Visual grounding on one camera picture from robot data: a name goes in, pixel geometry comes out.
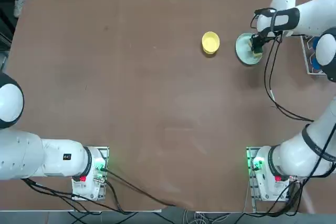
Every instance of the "black sticker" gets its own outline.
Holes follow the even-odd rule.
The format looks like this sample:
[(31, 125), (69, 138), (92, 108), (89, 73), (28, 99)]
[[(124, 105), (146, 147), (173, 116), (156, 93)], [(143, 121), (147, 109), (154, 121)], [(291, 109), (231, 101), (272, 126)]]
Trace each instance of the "black sticker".
[(63, 160), (71, 160), (71, 154), (70, 153), (63, 154)]

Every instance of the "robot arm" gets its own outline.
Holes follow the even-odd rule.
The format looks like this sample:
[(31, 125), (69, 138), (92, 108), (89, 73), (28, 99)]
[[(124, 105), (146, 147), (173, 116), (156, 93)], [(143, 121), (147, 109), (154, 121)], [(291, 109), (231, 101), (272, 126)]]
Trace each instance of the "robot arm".
[[(251, 49), (258, 51), (258, 48), (280, 35), (319, 37), (316, 59), (328, 79), (335, 82), (336, 0), (312, 0), (298, 6), (295, 6), (295, 1), (273, 0), (270, 8), (256, 10), (258, 33), (250, 39)], [(276, 200), (288, 186), (289, 176), (310, 175), (335, 124), (336, 97), (320, 118), (296, 136), (280, 145), (260, 148), (253, 167), (262, 200)], [(335, 162), (336, 135), (333, 135), (314, 176), (328, 173)]]
[(102, 151), (72, 140), (41, 139), (32, 133), (8, 129), (18, 121), (23, 108), (21, 87), (0, 73), (0, 180), (71, 177), (74, 194), (92, 200), (102, 198), (104, 173), (100, 168), (107, 165)]
[(296, 6), (296, 0), (272, 0), (269, 8), (255, 11), (257, 31), (250, 39), (251, 50), (283, 34), (320, 37), (316, 59), (331, 81), (336, 81), (336, 0), (311, 0)]

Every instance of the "table surface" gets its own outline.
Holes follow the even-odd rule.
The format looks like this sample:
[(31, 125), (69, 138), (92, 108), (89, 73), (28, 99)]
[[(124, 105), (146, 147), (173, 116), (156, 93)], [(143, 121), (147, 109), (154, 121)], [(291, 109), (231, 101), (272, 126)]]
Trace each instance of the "table surface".
[[(246, 67), (235, 55), (254, 10), (270, 2), (27, 0), (7, 67), (25, 94), (15, 128), (109, 146), (111, 170), (178, 206), (242, 211), (245, 148), (279, 144), (304, 126), (267, 98), (266, 57)], [(201, 50), (209, 30), (221, 43), (211, 59)], [(280, 104), (313, 119), (334, 95), (333, 84), (306, 74), (299, 38), (280, 46), (272, 89)], [(71, 191), (69, 178), (37, 181)], [(163, 207), (112, 182), (126, 210)], [(334, 184), (334, 177), (310, 181), (301, 211), (335, 213)], [(20, 180), (0, 185), (1, 210), (69, 209)], [(105, 202), (114, 205), (110, 191)]]

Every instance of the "cable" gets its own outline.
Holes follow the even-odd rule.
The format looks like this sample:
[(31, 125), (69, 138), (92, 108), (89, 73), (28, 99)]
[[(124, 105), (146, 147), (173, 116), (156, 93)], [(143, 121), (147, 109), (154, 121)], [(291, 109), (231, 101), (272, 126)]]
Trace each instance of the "cable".
[(89, 213), (86, 213), (86, 214), (84, 214), (83, 216), (81, 216), (81, 217), (76, 217), (76, 216), (74, 216), (72, 213), (70, 213), (70, 212), (68, 212), (68, 214), (70, 214), (71, 216), (73, 216), (76, 220), (74, 221), (74, 222), (72, 222), (71, 224), (75, 224), (77, 221), (79, 221), (80, 223), (82, 223), (82, 224), (86, 224), (85, 222), (83, 222), (81, 219), (82, 218), (84, 218), (85, 216), (87, 216), (87, 215), (89, 215)]
[[(266, 73), (267, 73), (267, 66), (268, 66), (268, 62), (269, 62), (269, 59), (270, 59), (270, 56), (271, 56), (271, 53), (273, 51), (273, 47), (274, 47), (274, 44), (276, 42), (276, 39), (277, 37), (274, 38), (273, 40), (273, 43), (272, 43), (272, 46), (271, 46), (271, 50), (269, 52), (269, 55), (268, 55), (268, 58), (267, 58), (267, 61), (266, 61), (266, 65), (265, 65), (265, 71), (264, 71), (264, 86), (265, 86), (265, 90), (266, 90), (266, 93), (269, 97), (269, 99), (275, 104), (275, 106), (277, 107), (277, 109), (283, 114), (285, 115), (286, 117), (288, 118), (291, 118), (293, 120), (298, 120), (298, 121), (306, 121), (306, 122), (313, 122), (313, 120), (311, 119), (308, 119), (308, 118), (305, 118), (303, 116), (300, 116), (300, 115), (297, 115), (287, 109), (285, 109), (283, 106), (281, 106), (279, 103), (277, 103), (274, 98), (269, 94), (268, 90), (267, 90), (267, 86), (266, 86)], [(270, 79), (269, 79), (269, 88), (270, 88), (270, 83), (271, 83), (271, 76), (272, 76), (272, 71), (273, 71), (273, 68), (274, 68), (274, 64), (275, 64), (275, 61), (276, 61), (276, 56), (277, 56), (277, 53), (278, 53), (278, 49), (279, 49), (279, 46), (282, 42), (282, 39), (280, 39), (280, 42), (278, 42), (278, 46), (277, 46), (277, 49), (276, 49), (276, 52), (275, 52), (275, 55), (274, 55), (274, 60), (273, 60), (273, 66), (272, 66), (272, 70), (271, 70), (271, 73), (270, 73)]]
[(119, 180), (123, 181), (124, 183), (126, 183), (127, 185), (131, 186), (133, 189), (135, 189), (137, 192), (139, 193), (142, 193), (143, 195), (146, 195), (147, 197), (151, 198), (152, 200), (155, 200), (156, 202), (160, 203), (160, 204), (163, 204), (163, 205), (166, 205), (166, 206), (169, 206), (169, 207), (175, 207), (174, 204), (170, 204), (170, 203), (166, 203), (162, 200), (159, 200), (157, 198), (155, 198), (154, 196), (146, 193), (145, 191), (141, 190), (139, 187), (136, 187), (135, 185), (131, 184), (130, 182), (126, 181), (125, 179), (123, 179), (122, 177), (118, 176), (117, 174), (111, 172), (110, 170), (107, 170), (105, 168), (102, 168), (101, 171), (103, 172), (107, 172), (111, 175), (113, 175), (114, 177), (118, 178)]
[(116, 224), (122, 224), (123, 222), (127, 221), (128, 219), (132, 218), (134, 215), (137, 215), (137, 214), (138, 214), (138, 212), (135, 212), (134, 214), (132, 214), (132, 215), (128, 216), (127, 218), (117, 222)]
[(77, 204), (79, 204), (86, 212), (89, 212), (91, 215), (99, 215), (99, 214), (97, 214), (97, 213), (95, 213), (95, 212), (90, 212), (87, 208), (85, 208), (84, 206), (83, 206), (83, 204), (82, 203), (80, 203), (80, 202), (78, 202), (78, 201), (76, 201), (76, 200), (74, 200), (74, 199), (72, 199), (72, 198), (70, 198), (70, 197), (67, 197), (67, 196), (61, 196), (61, 195), (57, 195), (57, 194), (55, 194), (55, 193), (47, 193), (47, 192), (45, 192), (45, 191), (41, 191), (41, 190), (38, 190), (38, 189), (36, 189), (36, 188), (34, 188), (29, 182), (27, 182), (27, 180), (30, 180), (30, 181), (32, 181), (31, 179), (22, 179), (32, 190), (34, 190), (34, 191), (36, 191), (36, 192), (38, 192), (38, 193), (41, 193), (41, 194), (45, 194), (45, 195), (51, 195), (51, 196), (53, 196), (53, 197), (59, 197), (59, 198), (61, 198), (64, 202), (66, 202), (69, 206), (71, 206), (75, 211), (77, 211), (77, 212), (81, 212), (78, 208), (76, 208), (74, 205), (72, 205), (71, 203), (69, 203), (68, 201), (66, 201), (65, 199), (68, 199), (68, 200), (70, 200), (70, 201), (73, 201), (73, 202), (76, 202)]
[(235, 221), (234, 224), (237, 224), (237, 223), (239, 222), (239, 220), (240, 220), (244, 215), (245, 215), (245, 213), (243, 212), (243, 213), (239, 216), (239, 218)]
[(113, 196), (114, 196), (114, 201), (115, 201), (115, 203), (116, 203), (116, 205), (117, 205), (118, 210), (119, 210), (122, 214), (124, 214), (124, 215), (132, 214), (132, 212), (125, 212), (124, 210), (122, 210), (122, 208), (121, 208), (121, 206), (120, 206), (120, 204), (119, 204), (119, 201), (118, 201), (118, 198), (117, 198), (117, 194), (116, 194), (116, 191), (115, 191), (114, 187), (113, 187), (112, 184), (111, 184), (110, 182), (108, 182), (107, 180), (105, 181), (105, 183), (106, 183), (106, 184), (111, 188), (111, 190), (112, 190), (112, 193), (113, 193)]
[[(107, 208), (107, 209), (109, 209), (109, 210), (113, 210), (113, 211), (116, 211), (116, 212), (121, 213), (121, 212), (120, 212), (119, 210), (117, 210), (117, 209), (114, 209), (114, 208), (109, 207), (109, 206), (107, 206), (107, 205), (101, 204), (101, 203), (96, 202), (96, 201), (94, 201), (94, 200), (92, 200), (92, 199), (83, 197), (83, 196), (81, 196), (81, 195), (77, 195), (77, 194), (73, 194), (73, 193), (66, 193), (66, 192), (63, 192), (63, 191), (53, 190), (53, 189), (48, 188), (48, 187), (46, 187), (46, 186), (39, 185), (39, 184), (37, 184), (35, 181), (33, 181), (33, 180), (31, 180), (31, 179), (30, 179), (30, 181), (31, 181), (30, 183), (26, 182), (24, 179), (23, 179), (23, 181), (24, 181), (28, 186), (30, 186), (30, 188), (32, 188), (32, 187), (34, 186), (34, 187), (37, 187), (37, 188), (40, 188), (40, 189), (43, 189), (43, 190), (46, 190), (46, 191), (51, 192), (51, 193), (47, 193), (47, 192), (45, 192), (45, 191), (40, 191), (40, 190), (37, 190), (36, 188), (34, 188), (34, 189), (32, 188), (33, 190), (35, 190), (35, 191), (37, 191), (37, 192), (39, 192), (39, 193), (42, 193), (42, 194), (47, 194), (47, 195), (52, 195), (52, 196), (54, 195), (54, 196), (59, 197), (59, 198), (65, 198), (64, 195), (69, 195), (69, 196), (71, 196), (71, 197), (77, 197), (77, 198), (85, 199), (85, 200), (87, 200), (87, 201), (89, 201), (89, 202), (91, 202), (91, 203), (93, 203), (93, 204), (95, 204), (95, 205), (98, 205), (98, 206), (101, 206), (101, 207), (105, 207), (105, 208)], [(72, 201), (74, 201), (74, 202), (76, 202), (76, 203), (78, 203), (79, 205), (81, 205), (81, 206), (83, 207), (83, 209), (86, 209), (86, 208), (85, 208), (80, 202), (78, 202), (77, 200), (74, 200), (74, 199), (71, 199), (71, 198), (68, 198), (68, 199), (69, 199), (69, 200), (72, 200)]]
[(157, 212), (153, 213), (156, 216), (159, 216), (160, 218), (164, 219), (165, 221), (168, 221), (171, 224), (175, 224), (174, 222), (172, 222), (171, 220), (168, 220), (166, 217), (163, 217), (161, 214), (158, 214)]

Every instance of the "yellow bowl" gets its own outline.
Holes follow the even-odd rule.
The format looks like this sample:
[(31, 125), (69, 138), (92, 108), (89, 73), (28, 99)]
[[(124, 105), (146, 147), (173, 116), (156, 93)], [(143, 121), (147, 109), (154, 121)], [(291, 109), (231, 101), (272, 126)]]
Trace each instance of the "yellow bowl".
[(202, 46), (207, 54), (214, 54), (219, 48), (219, 36), (213, 31), (207, 31), (202, 37)]

